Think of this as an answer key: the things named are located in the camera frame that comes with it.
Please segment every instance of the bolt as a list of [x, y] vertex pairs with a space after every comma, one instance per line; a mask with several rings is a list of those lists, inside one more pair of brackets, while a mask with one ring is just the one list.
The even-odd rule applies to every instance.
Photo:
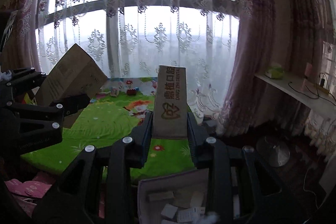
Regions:
[[216, 142], [216, 138], [214, 138], [214, 137], [208, 137], [208, 138], [205, 139], [205, 141], [207, 143], [215, 143]]
[[131, 143], [131, 142], [133, 142], [133, 138], [130, 136], [123, 138], [123, 143]]
[[250, 145], [245, 145], [245, 146], [243, 147], [243, 149], [245, 150], [245, 152], [249, 152], [249, 153], [254, 152], [254, 148], [251, 147]]
[[57, 128], [59, 128], [59, 123], [58, 122], [53, 122], [52, 126], [53, 126], [53, 128], [57, 129]]
[[86, 152], [92, 152], [93, 150], [95, 150], [95, 147], [93, 145], [89, 144], [89, 145], [85, 146], [84, 149], [85, 149]]

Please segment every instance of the green bed sheet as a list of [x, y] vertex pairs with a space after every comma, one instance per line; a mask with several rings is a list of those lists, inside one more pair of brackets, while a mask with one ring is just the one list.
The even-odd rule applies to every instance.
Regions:
[[[117, 97], [110, 94], [97, 95], [81, 113], [71, 129], [63, 129], [63, 141], [57, 145], [22, 155], [22, 158], [31, 165], [50, 172], [61, 174], [71, 161], [86, 145], [92, 144], [97, 148], [112, 145], [116, 140], [128, 135], [132, 128], [142, 122], [145, 110], [153, 110], [154, 93], [148, 92], [152, 82], [145, 80], [146, 90], [137, 92], [135, 96], [125, 93], [132, 88], [131, 80], [114, 81], [119, 85], [120, 93]], [[191, 161], [187, 140], [157, 140], [152, 139], [147, 162], [142, 169], [131, 169], [133, 182], [143, 178], [164, 176], [194, 169]]]

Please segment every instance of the large cardboard box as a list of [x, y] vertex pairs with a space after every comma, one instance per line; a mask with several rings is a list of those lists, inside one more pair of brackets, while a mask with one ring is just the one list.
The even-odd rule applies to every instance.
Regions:
[[187, 138], [185, 68], [160, 66], [154, 105], [152, 137]]
[[[38, 105], [48, 106], [68, 96], [87, 94], [95, 96], [107, 77], [95, 61], [77, 44], [74, 44], [51, 70], [37, 91]], [[81, 111], [66, 116], [63, 127], [71, 128]]]

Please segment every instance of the red flower print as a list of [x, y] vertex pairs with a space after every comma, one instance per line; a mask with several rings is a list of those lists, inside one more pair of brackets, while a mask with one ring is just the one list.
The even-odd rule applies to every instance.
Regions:
[[163, 150], [165, 150], [165, 148], [162, 145], [155, 145], [155, 146], [153, 146], [153, 150], [163, 151]]

